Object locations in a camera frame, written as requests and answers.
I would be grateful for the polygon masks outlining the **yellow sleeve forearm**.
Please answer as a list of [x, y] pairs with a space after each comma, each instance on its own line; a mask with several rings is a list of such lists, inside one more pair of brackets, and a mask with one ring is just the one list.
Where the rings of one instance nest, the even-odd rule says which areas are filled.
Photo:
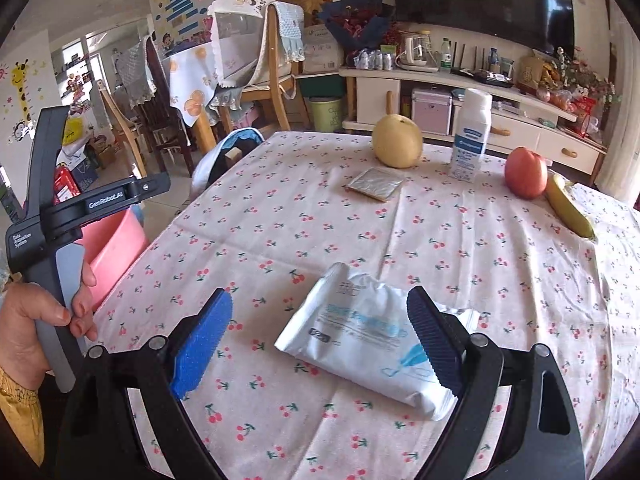
[[44, 429], [41, 405], [36, 390], [29, 390], [1, 371], [1, 411], [32, 461], [44, 460]]

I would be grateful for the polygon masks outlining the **person's left hand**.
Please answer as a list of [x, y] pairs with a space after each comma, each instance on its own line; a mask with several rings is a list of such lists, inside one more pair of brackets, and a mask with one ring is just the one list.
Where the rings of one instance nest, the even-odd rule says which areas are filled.
[[17, 385], [37, 390], [50, 370], [37, 337], [36, 322], [53, 327], [68, 327], [76, 337], [98, 338], [93, 321], [90, 288], [96, 286], [91, 266], [84, 263], [81, 284], [73, 298], [73, 313], [37, 284], [15, 283], [6, 286], [1, 307], [1, 368]]

